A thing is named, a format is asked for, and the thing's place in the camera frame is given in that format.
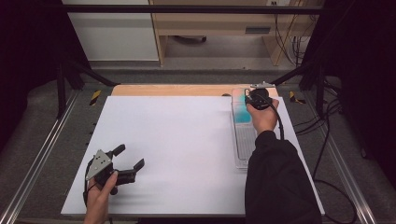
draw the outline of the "yellow and black tape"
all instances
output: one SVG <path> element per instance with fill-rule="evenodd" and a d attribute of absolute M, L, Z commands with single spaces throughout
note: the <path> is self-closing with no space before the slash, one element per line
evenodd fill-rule
<path fill-rule="evenodd" d="M 301 105 L 305 104 L 305 100 L 297 100 L 297 98 L 295 97 L 293 91 L 290 92 L 290 101 L 293 102 L 293 103 L 299 103 Z"/>
<path fill-rule="evenodd" d="M 100 92 L 101 92 L 101 91 L 95 91 L 95 92 L 93 93 L 93 96 L 92 96 L 91 101 L 90 101 L 90 105 L 95 105 L 95 104 L 96 104 L 96 101 L 97 101 L 98 98 L 99 98 Z"/>

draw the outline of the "white cabinet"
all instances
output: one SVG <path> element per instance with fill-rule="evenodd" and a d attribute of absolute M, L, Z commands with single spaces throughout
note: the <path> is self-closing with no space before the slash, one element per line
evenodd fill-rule
<path fill-rule="evenodd" d="M 147 0 L 63 0 L 64 4 L 148 5 Z M 92 61 L 158 61 L 150 14 L 69 13 Z"/>

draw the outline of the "person's right hand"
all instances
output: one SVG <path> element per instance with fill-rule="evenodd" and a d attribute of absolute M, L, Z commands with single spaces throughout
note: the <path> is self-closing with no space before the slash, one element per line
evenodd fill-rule
<path fill-rule="evenodd" d="M 279 101 L 273 99 L 272 104 L 274 108 L 277 109 L 277 106 L 279 105 Z M 277 122 L 277 117 L 275 111 L 273 110 L 273 108 L 271 108 L 271 106 L 269 106 L 264 110 L 257 110 L 252 105 L 247 104 L 247 112 L 250 114 L 252 118 L 253 126 L 256 129 L 257 134 L 260 134 L 264 131 L 274 130 Z"/>

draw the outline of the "black sleeve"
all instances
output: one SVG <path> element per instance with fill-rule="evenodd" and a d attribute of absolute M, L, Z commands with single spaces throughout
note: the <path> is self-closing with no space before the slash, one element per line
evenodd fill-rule
<path fill-rule="evenodd" d="M 311 183 L 294 145 L 266 131 L 248 162 L 246 222 L 322 223 Z"/>

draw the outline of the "table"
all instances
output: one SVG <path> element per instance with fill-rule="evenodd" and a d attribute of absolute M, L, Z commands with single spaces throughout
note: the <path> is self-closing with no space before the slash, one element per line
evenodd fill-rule
<path fill-rule="evenodd" d="M 231 92 L 232 88 L 247 87 L 248 84 L 116 87 L 107 98 L 62 214 L 85 214 L 82 181 L 85 164 L 92 155 L 99 148 L 109 151 L 125 144 L 126 150 L 113 159 L 114 167 L 131 169 L 142 158 L 146 166 L 137 174 L 135 183 L 121 186 L 118 195 L 110 197 L 109 214 L 242 217 L 246 171 L 237 169 L 234 164 L 231 99 L 217 96 Z M 270 95 L 276 96 L 275 88 L 270 89 Z M 283 101 L 278 111 L 283 116 L 286 138 L 302 154 Z M 173 118 L 177 118 L 177 122 L 167 125 Z"/>

